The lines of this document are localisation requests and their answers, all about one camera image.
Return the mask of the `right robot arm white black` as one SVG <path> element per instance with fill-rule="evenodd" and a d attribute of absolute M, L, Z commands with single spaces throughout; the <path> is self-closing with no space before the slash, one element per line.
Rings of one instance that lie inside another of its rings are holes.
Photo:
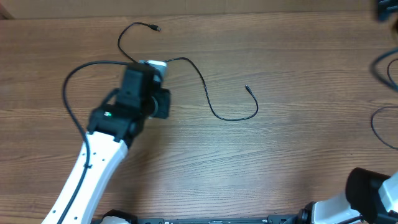
<path fill-rule="evenodd" d="M 397 1 L 374 1 L 376 19 L 380 22 L 388 20 L 389 16 L 397 13 Z M 386 79 L 377 69 L 385 58 L 397 54 L 397 47 L 376 57 L 370 64 L 371 74 L 389 89 L 397 92 L 397 82 L 391 77 L 390 68 L 397 58 L 387 65 Z M 375 116 L 383 110 L 397 109 L 397 106 L 378 108 L 370 118 L 370 125 L 374 135 L 384 145 L 397 151 L 397 147 L 385 142 L 377 133 L 374 126 Z M 345 191 L 329 200 L 310 202 L 296 215 L 276 215 L 276 220 L 269 215 L 263 223 L 397 223 L 397 172 L 384 175 L 363 168 L 353 169 L 346 182 Z"/>

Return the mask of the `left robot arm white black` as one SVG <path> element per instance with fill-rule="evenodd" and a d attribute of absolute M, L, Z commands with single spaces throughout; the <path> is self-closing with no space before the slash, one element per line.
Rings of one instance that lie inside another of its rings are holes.
<path fill-rule="evenodd" d="M 170 92 L 161 87 L 167 64 L 126 63 L 123 80 L 95 108 L 76 163 L 44 223 L 90 223 L 104 190 L 147 118 L 169 115 Z"/>

